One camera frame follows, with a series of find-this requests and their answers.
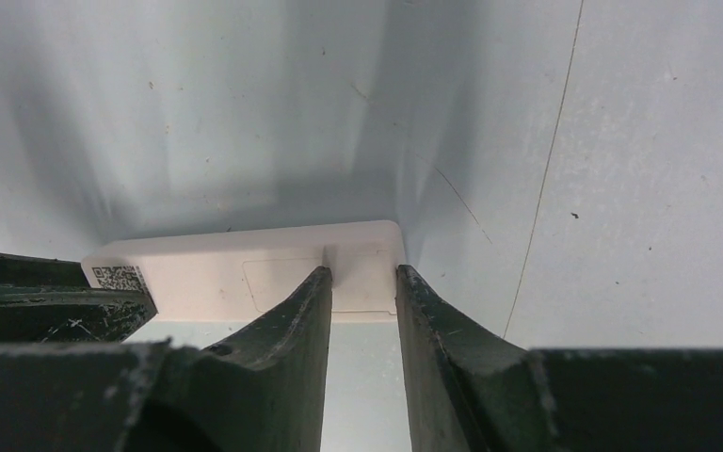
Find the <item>white remote control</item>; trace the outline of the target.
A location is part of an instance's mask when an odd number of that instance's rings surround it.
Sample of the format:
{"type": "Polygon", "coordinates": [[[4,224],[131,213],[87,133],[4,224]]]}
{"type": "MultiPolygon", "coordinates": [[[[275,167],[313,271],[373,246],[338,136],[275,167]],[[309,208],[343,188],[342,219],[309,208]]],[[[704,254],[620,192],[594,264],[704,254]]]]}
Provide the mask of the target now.
{"type": "MultiPolygon", "coordinates": [[[[254,305],[242,269],[245,262],[377,250],[390,253],[395,269],[405,263],[403,235],[395,222],[115,241],[85,257],[81,267],[95,288],[148,293],[159,321],[250,322],[267,311],[254,305]]],[[[395,316],[396,309],[392,315],[347,315],[333,309],[331,314],[337,323],[390,322],[395,316]]]]}

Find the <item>white battery cover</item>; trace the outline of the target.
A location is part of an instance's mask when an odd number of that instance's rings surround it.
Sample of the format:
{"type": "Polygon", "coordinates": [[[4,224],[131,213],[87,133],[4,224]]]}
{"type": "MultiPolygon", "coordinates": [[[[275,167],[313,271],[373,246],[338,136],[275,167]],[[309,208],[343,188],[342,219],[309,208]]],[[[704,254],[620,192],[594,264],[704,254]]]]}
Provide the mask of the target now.
{"type": "Polygon", "coordinates": [[[366,254],[337,251],[327,257],[247,261],[242,269],[255,307],[266,312],[289,297],[318,266],[331,270],[334,312],[347,315],[395,313],[395,263],[385,250],[366,254]]]}

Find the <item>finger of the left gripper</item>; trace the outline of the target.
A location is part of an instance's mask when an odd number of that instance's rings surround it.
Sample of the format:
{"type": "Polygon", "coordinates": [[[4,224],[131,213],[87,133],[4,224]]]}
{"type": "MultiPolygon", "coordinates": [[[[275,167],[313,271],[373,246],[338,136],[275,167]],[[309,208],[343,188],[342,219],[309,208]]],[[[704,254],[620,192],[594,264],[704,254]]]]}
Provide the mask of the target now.
{"type": "Polygon", "coordinates": [[[121,342],[155,315],[143,292],[0,284],[0,343],[121,342]]]}
{"type": "Polygon", "coordinates": [[[89,287],[78,262],[0,253],[0,284],[89,287]]]}

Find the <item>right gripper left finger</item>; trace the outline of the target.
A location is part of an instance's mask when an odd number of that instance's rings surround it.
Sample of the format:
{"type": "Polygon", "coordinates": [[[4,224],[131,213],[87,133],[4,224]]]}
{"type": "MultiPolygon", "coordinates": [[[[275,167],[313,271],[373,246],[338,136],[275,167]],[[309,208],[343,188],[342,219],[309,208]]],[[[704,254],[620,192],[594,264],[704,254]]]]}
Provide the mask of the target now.
{"type": "Polygon", "coordinates": [[[332,275],[204,349],[0,344],[0,451],[316,451],[332,275]]]}

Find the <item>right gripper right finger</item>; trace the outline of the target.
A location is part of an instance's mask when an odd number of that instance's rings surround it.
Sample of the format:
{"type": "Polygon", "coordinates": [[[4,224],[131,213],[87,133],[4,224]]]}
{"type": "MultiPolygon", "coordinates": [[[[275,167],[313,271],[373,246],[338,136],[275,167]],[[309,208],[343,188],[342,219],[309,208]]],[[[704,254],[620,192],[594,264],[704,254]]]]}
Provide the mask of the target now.
{"type": "Polygon", "coordinates": [[[723,451],[723,349],[524,349],[396,271],[416,451],[723,451]]]}

